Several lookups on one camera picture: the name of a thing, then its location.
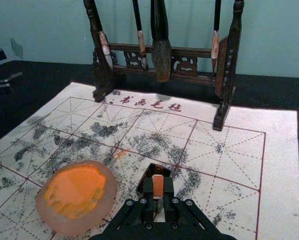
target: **wooden brush rack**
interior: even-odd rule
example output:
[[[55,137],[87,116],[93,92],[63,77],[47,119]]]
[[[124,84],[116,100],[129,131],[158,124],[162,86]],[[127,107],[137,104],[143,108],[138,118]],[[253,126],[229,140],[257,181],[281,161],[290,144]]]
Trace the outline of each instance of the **wooden brush rack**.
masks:
[[[121,74],[135,73],[154,77],[154,69],[149,69],[147,72],[143,71],[137,44],[108,43],[113,61],[113,70],[110,68],[102,50],[99,26],[95,17],[98,16],[97,9],[93,7],[95,6],[94,0],[84,0],[84,5],[90,21],[90,32],[95,46],[92,64],[96,86],[96,90],[93,92],[95,101],[101,102],[107,94],[115,89]],[[234,80],[241,38],[243,8],[244,0],[235,0],[229,34],[219,42],[215,76],[202,75],[197,71],[198,58],[211,58],[210,48],[172,47],[171,80],[177,79],[191,84],[215,86],[215,94],[219,97],[220,102],[214,118],[213,129],[218,131],[223,128],[236,89]],[[119,65],[117,56],[113,51],[124,52],[125,66]],[[151,53],[151,51],[152,46],[147,45],[146,52]]]

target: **black table surface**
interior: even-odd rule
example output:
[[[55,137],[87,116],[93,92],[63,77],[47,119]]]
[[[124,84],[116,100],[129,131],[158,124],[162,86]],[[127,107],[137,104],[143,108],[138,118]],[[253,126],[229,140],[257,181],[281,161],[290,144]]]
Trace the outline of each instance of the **black table surface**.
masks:
[[[0,79],[23,72],[12,82],[13,92],[0,95],[0,139],[34,114],[70,82],[93,85],[91,66],[29,61],[11,61],[0,65]],[[121,89],[157,92],[217,103],[214,88],[179,81],[158,83],[143,75],[126,75]],[[237,75],[234,106],[263,109],[296,110],[299,108],[299,78]]]

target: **teal wall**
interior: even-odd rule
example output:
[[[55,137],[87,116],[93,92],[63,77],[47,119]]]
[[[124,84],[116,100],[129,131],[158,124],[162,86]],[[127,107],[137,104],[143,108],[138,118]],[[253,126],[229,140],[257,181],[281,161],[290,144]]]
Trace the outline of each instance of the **teal wall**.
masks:
[[[221,37],[234,0],[223,0]],[[110,42],[137,44],[132,0],[96,0]],[[210,48],[214,0],[165,0],[173,46]],[[139,0],[145,41],[151,44],[150,0]],[[0,0],[0,48],[8,60],[90,64],[93,42],[83,0]],[[211,71],[210,59],[199,69]],[[299,0],[245,0],[237,73],[299,77]]]

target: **calligraphy brush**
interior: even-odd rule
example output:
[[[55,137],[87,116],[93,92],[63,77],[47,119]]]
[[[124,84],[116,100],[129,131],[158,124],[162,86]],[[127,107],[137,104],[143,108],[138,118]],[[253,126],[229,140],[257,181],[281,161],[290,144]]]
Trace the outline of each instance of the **calligraphy brush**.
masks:
[[[113,70],[113,60],[111,57],[111,50],[109,48],[108,39],[107,39],[105,33],[103,32],[101,19],[100,19],[99,12],[98,12],[98,9],[96,7],[94,0],[91,0],[91,7],[94,12],[95,22],[96,22],[96,25],[98,28],[98,34],[99,34],[99,38],[100,38],[101,48],[103,50],[103,53],[105,55],[105,58],[106,58],[106,61],[109,65],[109,67]]]
[[[151,59],[158,82],[167,82],[171,75],[172,47],[164,0],[150,2],[150,28],[153,38]]]
[[[134,14],[135,14],[136,28],[137,28],[139,53],[141,56],[141,62],[143,64],[143,70],[147,72],[149,70],[149,65],[148,65],[148,60],[146,58],[145,40],[142,31],[142,22],[141,22],[138,0],[133,0],[133,7],[134,7]]]
[[[220,29],[220,17],[221,17],[221,3],[222,0],[215,0],[215,14],[214,14],[214,31],[213,40],[211,45],[211,64],[213,68],[213,73],[215,72],[216,62],[219,55],[219,29]]]

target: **orange object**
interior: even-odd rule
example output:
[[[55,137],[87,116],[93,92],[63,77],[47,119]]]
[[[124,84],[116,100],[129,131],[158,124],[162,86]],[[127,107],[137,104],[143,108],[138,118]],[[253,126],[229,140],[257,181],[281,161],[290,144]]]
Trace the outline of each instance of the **orange object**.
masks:
[[[55,176],[44,199],[56,213],[79,219],[96,207],[105,183],[106,177],[93,165],[70,168]]]
[[[163,197],[164,177],[160,174],[154,174],[153,179],[153,198],[160,199]]]
[[[36,196],[41,218],[56,232],[76,236],[99,224],[111,211],[117,182],[111,170],[93,160],[58,169]]]

